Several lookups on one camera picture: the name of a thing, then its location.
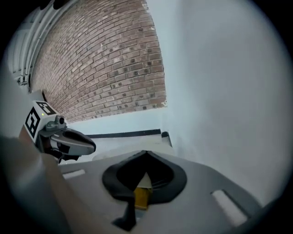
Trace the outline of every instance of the yellow object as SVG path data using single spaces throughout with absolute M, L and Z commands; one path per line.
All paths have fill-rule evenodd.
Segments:
M 140 210 L 147 210 L 148 200 L 152 190 L 150 188 L 136 188 L 134 195 L 136 197 L 135 208 Z

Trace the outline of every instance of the gray floor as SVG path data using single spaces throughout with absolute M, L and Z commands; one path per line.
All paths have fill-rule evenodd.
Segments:
M 97 146 L 96 152 L 90 155 L 84 155 L 80 157 L 77 161 L 68 160 L 60 163 L 64 164 L 72 164 L 72 163 L 81 163 L 92 161 L 93 157 L 98 156 L 98 158 L 103 159 L 107 158 L 107 155 L 104 155 L 104 152 L 107 152 L 112 149 L 117 149 L 120 147 L 130 146 L 134 144 L 141 143 L 151 143 L 151 144 L 166 144 L 170 145 L 169 137 L 162 138 L 161 135 L 151 135 L 151 136 L 141 136 L 141 137 L 125 137 L 125 138 L 97 138 L 92 139 Z

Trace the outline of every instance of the white pipe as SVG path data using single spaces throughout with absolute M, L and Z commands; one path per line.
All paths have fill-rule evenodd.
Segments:
M 30 45 L 30 42 L 31 42 L 31 38 L 33 36 L 33 32 L 34 32 L 34 29 L 37 25 L 37 23 L 39 22 L 40 20 L 40 17 L 42 16 L 42 11 L 39 11 L 38 12 L 38 15 L 31 27 L 31 29 L 29 30 L 29 33 L 27 35 L 27 39 L 26 39 L 26 42 L 24 44 L 24 48 L 23 48 L 23 54 L 22 54 L 22 71 L 21 71 L 21 76 L 23 77 L 24 76 L 24 66 L 25 66 L 25 62 L 26 62 L 26 58 L 27 58 L 27 50 L 28 50 L 28 47 Z
M 7 49 L 7 63 L 8 63 L 8 68 L 9 70 L 13 73 L 13 54 L 14 54 L 14 48 L 16 45 L 16 34 L 13 35 L 11 41 L 10 41 L 10 46 Z
M 50 21 L 51 21 L 51 18 L 54 18 L 55 15 L 57 14 L 57 12 L 59 11 L 59 10 L 56 10 L 56 11 L 55 11 L 52 5 L 49 5 L 49 6 L 47 6 L 47 7 L 49 8 L 49 10 L 45 13 L 45 16 L 43 17 L 43 19 L 42 19 L 40 25 L 38 26 L 38 28 L 37 28 L 37 30 L 36 30 L 34 36 L 33 36 L 33 39 L 32 39 L 32 42 L 31 42 L 31 44 L 30 44 L 30 47 L 29 47 L 29 51 L 28 51 L 28 55 L 27 55 L 27 59 L 26 59 L 26 72 L 25 72 L 25 73 L 26 73 L 26 75 L 25 75 L 25 80 L 26 80 L 26 81 L 28 81 L 29 68 L 30 68 L 30 61 L 31 61 L 31 56 L 32 56 L 32 52 L 33 52 L 33 47 L 35 47 L 36 40 L 37 40 L 37 38 L 38 38 L 39 35 L 40 35 L 40 31 L 41 31 L 43 28 L 44 28 L 43 31 L 46 29 L 46 27 L 48 26 L 48 24 L 49 24 Z

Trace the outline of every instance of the red brick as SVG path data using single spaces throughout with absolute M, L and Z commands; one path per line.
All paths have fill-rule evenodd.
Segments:
M 165 79 L 164 78 L 154 80 L 154 85 L 164 85 L 164 84 L 165 84 Z
M 135 90 L 135 92 L 136 92 L 136 95 L 144 94 L 144 93 L 147 92 L 147 89 L 146 88 L 142 88 L 142 89 Z
M 92 102 L 92 106 L 101 105 L 101 104 L 103 104 L 105 102 L 106 102 L 105 99 L 97 100 L 97 101 Z
M 155 93 L 155 97 L 163 97 L 166 96 L 166 91 L 160 91 Z
M 131 98 L 131 97 L 127 97 L 127 98 L 121 99 L 121 102 L 122 102 L 122 103 L 129 103 L 129 102 L 132 102 L 132 98 Z
M 147 42 L 152 42 L 152 41 L 157 41 L 157 36 L 140 38 L 137 40 L 137 43 L 142 44 L 142 43 L 147 43 Z
M 129 91 L 129 92 L 126 92 L 126 93 L 120 93 L 120 94 L 117 94 L 115 95 L 115 99 L 120 99 L 120 98 L 125 98 L 125 97 L 129 97 L 129 96 L 133 96 L 135 95 L 135 92 L 134 91 Z
M 151 104 L 162 103 L 166 101 L 165 97 L 153 98 L 149 100 Z
M 118 83 L 115 83 L 113 85 L 111 85 L 112 89 L 115 89 L 115 88 L 119 88 L 119 87 L 122 87 L 122 86 L 125 86 L 125 85 L 130 85 L 132 84 L 132 80 L 131 79 L 128 79 L 128 80 L 123 80 L 123 81 L 120 81 Z
M 84 70 L 87 66 L 91 65 L 93 63 L 93 59 L 88 60 L 86 63 L 84 63 L 79 69 Z
M 107 102 L 104 105 L 105 107 L 110 107 L 110 106 L 116 106 L 120 104 L 122 104 L 121 100 L 116 100 L 116 101 Z
M 163 91 L 163 90 L 165 90 L 165 85 L 156 85 L 156 86 L 153 86 L 153 87 L 147 87 L 146 90 L 148 92 Z
M 45 90 L 69 122 L 164 107 L 156 103 L 166 98 L 163 61 L 146 9 L 139 0 L 74 5 L 46 37 L 32 88 Z
M 143 82 L 146 81 L 146 78 L 144 75 L 141 76 L 137 76 L 133 78 L 133 83 L 139 83 L 139 82 Z
M 116 51 L 114 53 L 109 54 L 109 59 L 113 59 L 120 56 L 120 51 Z
M 123 67 L 123 63 L 116 63 L 116 64 L 114 64 L 113 66 L 112 66 L 112 68 L 113 68 L 113 70 L 116 70 L 116 69 L 118 69 L 118 68 L 122 68 Z
M 114 90 L 110 90 L 108 92 L 104 92 L 101 94 L 101 97 L 108 97 L 108 96 L 111 96 L 111 95 L 115 95 L 118 93 L 118 89 L 114 89 Z
M 164 78 L 165 74 L 163 72 L 155 73 L 155 74 L 148 74 L 146 75 L 146 80 L 154 80 L 158 78 Z
M 118 63 L 118 62 L 121 62 L 123 61 L 123 56 L 120 56 L 120 57 L 116 57 L 116 58 L 113 58 L 111 60 L 109 60 L 108 62 L 105 63 L 105 66 L 108 67 L 108 66 L 111 66 L 115 63 Z

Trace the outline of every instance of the black stripe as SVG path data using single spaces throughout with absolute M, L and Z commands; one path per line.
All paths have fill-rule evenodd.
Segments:
M 158 135 L 158 134 L 161 134 L 160 129 L 128 132 L 128 133 L 95 134 L 95 135 L 87 135 L 87 136 L 89 138 L 94 139 L 94 138 L 139 137 L 139 136 L 149 136 L 149 135 Z
M 163 137 L 168 137 L 169 136 L 169 133 L 168 132 L 162 132 L 162 138 Z
M 44 91 L 42 91 L 42 95 L 43 95 L 44 101 L 47 102 L 47 99 L 45 97 Z

